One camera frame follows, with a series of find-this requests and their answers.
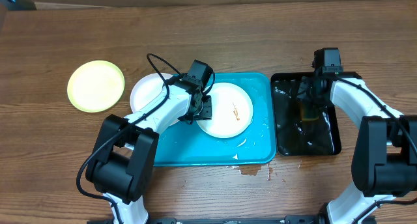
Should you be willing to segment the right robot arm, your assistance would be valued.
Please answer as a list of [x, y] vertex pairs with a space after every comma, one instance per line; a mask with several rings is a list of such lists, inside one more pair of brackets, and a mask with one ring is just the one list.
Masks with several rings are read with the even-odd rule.
[[318, 49], [314, 71], [302, 78], [295, 97], [301, 118], [313, 119], [324, 106], [342, 109], [359, 129], [352, 157], [352, 182], [324, 205], [318, 223], [374, 223], [370, 214], [384, 204], [408, 206], [416, 190], [416, 116], [404, 115], [373, 94], [354, 72], [345, 72], [337, 48]]

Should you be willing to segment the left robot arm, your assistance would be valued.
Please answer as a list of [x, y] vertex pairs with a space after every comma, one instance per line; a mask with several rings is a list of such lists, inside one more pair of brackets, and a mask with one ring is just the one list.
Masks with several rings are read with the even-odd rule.
[[[108, 223], [149, 222], [143, 195], [151, 181], [159, 136], [176, 120], [192, 124], [211, 119], [209, 91], [214, 80], [213, 69], [195, 60], [187, 73], [163, 79], [161, 93], [140, 111], [105, 118], [76, 185], [81, 194], [110, 204], [113, 218]], [[98, 194], [80, 187], [81, 175]]]

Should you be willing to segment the green yellow sponge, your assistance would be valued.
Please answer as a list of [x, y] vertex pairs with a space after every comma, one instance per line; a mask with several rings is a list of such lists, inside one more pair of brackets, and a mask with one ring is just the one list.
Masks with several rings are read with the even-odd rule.
[[310, 102], [300, 103], [300, 115], [302, 121], [315, 121], [318, 120], [321, 115], [320, 108]]

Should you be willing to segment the yellow green plate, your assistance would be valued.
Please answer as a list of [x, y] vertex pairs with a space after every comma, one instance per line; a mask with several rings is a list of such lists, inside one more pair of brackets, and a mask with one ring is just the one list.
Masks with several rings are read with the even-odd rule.
[[80, 111], [98, 113], [114, 106], [124, 92], [120, 68], [109, 61], [95, 60], [77, 68], [70, 76], [67, 96]]

